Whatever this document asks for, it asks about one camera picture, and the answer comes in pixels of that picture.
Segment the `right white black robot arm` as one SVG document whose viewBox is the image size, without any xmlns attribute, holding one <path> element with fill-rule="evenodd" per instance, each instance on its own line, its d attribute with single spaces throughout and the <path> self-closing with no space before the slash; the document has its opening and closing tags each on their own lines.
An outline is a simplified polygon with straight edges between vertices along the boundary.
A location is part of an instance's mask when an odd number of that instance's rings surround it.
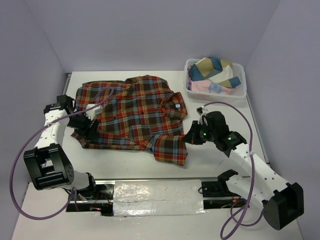
<svg viewBox="0 0 320 240">
<path fill-rule="evenodd" d="M 209 112 L 199 107 L 197 112 L 200 119 L 192 122 L 184 142 L 214 143 L 248 175 L 241 177 L 233 169 L 221 173 L 217 177 L 217 190 L 221 195 L 235 194 L 242 198 L 251 195 L 250 203 L 262 211 L 264 219 L 275 230 L 281 230 L 304 214 L 304 191 L 298 183 L 289 183 L 251 151 L 246 139 L 229 129 L 220 111 Z"/>
</svg>

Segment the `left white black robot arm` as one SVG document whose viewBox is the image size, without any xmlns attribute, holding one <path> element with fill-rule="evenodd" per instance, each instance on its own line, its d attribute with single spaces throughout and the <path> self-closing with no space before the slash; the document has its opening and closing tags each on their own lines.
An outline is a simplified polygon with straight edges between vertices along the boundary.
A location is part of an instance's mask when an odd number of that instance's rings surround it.
<svg viewBox="0 0 320 240">
<path fill-rule="evenodd" d="M 48 104 L 44 110 L 45 130 L 31 150 L 26 150 L 23 160 L 31 181 L 37 190 L 65 189 L 67 193 L 77 191 L 77 198 L 92 200 L 98 194 L 94 177 L 88 172 L 75 171 L 63 150 L 63 139 L 67 127 L 87 141 L 96 140 L 102 106 L 88 104 L 85 111 L 77 111 L 75 101 L 60 95 L 56 103 Z"/>
</svg>

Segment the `red brown plaid shirt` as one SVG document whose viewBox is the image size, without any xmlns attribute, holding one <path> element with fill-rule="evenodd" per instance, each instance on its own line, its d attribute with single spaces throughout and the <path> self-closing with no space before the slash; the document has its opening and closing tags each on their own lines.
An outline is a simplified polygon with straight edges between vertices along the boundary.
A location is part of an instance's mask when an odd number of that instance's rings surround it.
<svg viewBox="0 0 320 240">
<path fill-rule="evenodd" d="M 182 94 L 173 92 L 165 79 L 145 75 L 125 81 L 92 81 L 76 92 L 77 110 L 101 101 L 97 138 L 86 140 L 77 130 L 72 133 L 84 149 L 146 151 L 158 162 L 185 165 L 187 107 Z"/>
</svg>

